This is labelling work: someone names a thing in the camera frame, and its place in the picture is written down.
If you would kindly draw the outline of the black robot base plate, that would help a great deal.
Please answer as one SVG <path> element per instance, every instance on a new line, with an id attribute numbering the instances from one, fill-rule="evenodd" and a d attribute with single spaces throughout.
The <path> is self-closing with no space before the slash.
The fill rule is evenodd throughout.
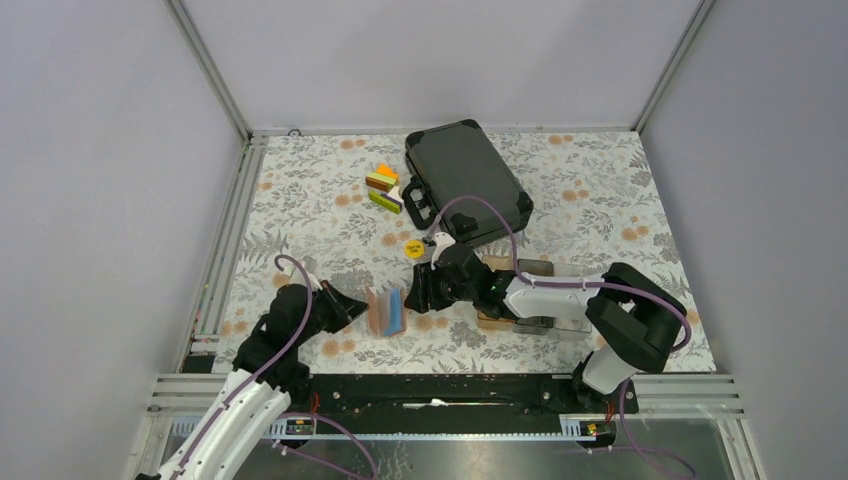
<path id="1" fill-rule="evenodd" d="M 286 434 L 355 435 L 561 434 L 580 416 L 614 419 L 640 410 L 632 385 L 607 395 L 568 374 L 314 374 L 291 411 L 318 414 L 317 426 L 288 424 Z"/>

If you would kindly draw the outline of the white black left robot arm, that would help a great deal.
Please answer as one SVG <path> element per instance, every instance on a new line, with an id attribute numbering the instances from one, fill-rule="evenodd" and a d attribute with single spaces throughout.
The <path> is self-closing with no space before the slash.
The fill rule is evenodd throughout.
<path id="1" fill-rule="evenodd" d="M 298 360 L 298 347 L 321 332 L 343 330 L 368 308 L 326 281 L 280 287 L 189 437 L 156 472 L 136 477 L 234 478 L 272 423 L 309 401 L 310 370 Z"/>

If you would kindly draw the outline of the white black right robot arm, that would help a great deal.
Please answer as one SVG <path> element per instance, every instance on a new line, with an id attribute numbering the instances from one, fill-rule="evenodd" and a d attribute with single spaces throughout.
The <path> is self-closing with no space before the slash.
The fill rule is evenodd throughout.
<path id="1" fill-rule="evenodd" d="M 685 307 L 629 264 L 616 262 L 597 279 L 545 277 L 518 268 L 493 269 L 469 247 L 455 244 L 413 270 L 406 308 L 439 311 L 468 302 L 490 318 L 583 318 L 606 341 L 574 373 L 573 396 L 597 412 L 626 380 L 660 373 L 687 343 Z"/>

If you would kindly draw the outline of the pink leather card holder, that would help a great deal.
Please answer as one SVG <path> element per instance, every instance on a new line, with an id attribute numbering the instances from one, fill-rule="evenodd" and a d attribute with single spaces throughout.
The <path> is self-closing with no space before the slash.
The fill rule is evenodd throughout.
<path id="1" fill-rule="evenodd" d="M 405 291 L 389 288 L 378 294 L 373 287 L 367 287 L 368 305 L 367 324 L 370 333 L 379 338 L 393 337 L 407 330 L 407 311 L 404 306 Z"/>

